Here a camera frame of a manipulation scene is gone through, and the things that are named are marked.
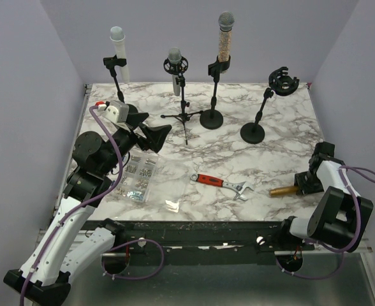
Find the gold microphone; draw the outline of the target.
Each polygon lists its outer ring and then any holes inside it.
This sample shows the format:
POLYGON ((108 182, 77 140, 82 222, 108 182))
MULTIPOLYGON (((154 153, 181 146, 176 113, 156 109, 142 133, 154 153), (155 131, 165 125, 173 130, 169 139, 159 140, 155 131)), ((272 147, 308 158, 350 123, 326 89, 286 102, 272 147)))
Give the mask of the gold microphone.
POLYGON ((275 189, 271 189, 269 191, 269 195, 270 197, 287 196, 291 194, 296 194, 298 190, 299 190, 299 186, 278 187, 275 189))

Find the black shock mount round stand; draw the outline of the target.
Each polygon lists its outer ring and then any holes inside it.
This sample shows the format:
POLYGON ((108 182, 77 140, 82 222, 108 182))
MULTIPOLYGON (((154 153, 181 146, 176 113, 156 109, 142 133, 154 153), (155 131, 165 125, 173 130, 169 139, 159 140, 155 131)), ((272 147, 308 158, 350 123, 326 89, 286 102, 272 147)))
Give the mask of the black shock mount round stand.
POLYGON ((272 98, 274 94, 282 97, 293 94, 298 89, 299 83, 300 80, 297 77, 289 76, 289 68, 287 66, 282 66, 271 72, 268 77, 268 87, 263 93, 263 101, 254 122, 248 122, 240 129, 240 136, 246 143, 258 144, 265 138, 265 130, 260 126, 260 121, 267 100, 272 98))

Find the silver condenser microphone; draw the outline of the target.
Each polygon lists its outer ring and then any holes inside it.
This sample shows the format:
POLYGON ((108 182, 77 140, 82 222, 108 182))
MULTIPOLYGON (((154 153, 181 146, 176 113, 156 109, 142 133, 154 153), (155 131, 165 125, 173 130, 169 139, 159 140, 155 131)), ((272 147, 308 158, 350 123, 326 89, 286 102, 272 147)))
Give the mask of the silver condenser microphone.
POLYGON ((181 60, 182 55, 177 47, 172 47, 169 49, 168 61, 170 64, 170 70, 172 71, 173 92, 176 96, 180 96, 180 85, 178 84, 177 79, 181 60))

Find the glitter rhinestone microphone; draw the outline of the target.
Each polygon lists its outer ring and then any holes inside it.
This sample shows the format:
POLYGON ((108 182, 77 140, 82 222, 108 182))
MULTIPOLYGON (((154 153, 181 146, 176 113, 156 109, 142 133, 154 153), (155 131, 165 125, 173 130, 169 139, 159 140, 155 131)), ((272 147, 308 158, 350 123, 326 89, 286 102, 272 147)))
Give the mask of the glitter rhinestone microphone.
POLYGON ((219 50, 217 59, 219 62, 227 62, 230 58, 232 44, 232 29, 235 18, 232 12, 224 11, 218 19, 219 24, 219 50))

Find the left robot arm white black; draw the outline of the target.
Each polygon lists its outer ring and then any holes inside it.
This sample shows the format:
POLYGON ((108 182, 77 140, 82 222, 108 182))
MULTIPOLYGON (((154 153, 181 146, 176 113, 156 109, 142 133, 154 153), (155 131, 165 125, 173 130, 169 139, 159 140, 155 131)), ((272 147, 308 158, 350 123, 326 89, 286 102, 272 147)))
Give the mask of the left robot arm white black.
POLYGON ((72 153, 77 167, 66 181, 54 219, 28 260, 4 276, 3 282, 19 293, 20 305, 25 300, 37 305, 62 305, 76 276, 103 253, 128 252, 132 244, 153 243, 148 238, 128 240, 124 225, 105 219, 89 238, 70 249, 102 199, 120 183, 123 156, 134 146, 158 153, 172 129, 171 125, 146 126, 143 122, 148 113, 132 113, 124 121, 126 129, 119 127, 110 134, 97 109, 94 105, 89 111, 108 139, 95 131, 78 136, 72 153))

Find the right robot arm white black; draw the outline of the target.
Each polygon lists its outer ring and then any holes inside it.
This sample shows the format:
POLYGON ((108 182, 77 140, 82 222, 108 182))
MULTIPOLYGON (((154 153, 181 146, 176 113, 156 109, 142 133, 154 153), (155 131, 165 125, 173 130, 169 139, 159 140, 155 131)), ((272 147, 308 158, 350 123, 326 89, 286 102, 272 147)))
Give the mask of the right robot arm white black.
POLYGON ((309 160, 309 169, 295 174, 297 195, 323 193, 308 218, 291 216, 281 223, 278 245, 286 250, 303 240, 313 240, 332 252, 357 249, 374 205, 351 185, 344 161, 335 158, 335 145, 319 142, 309 160))

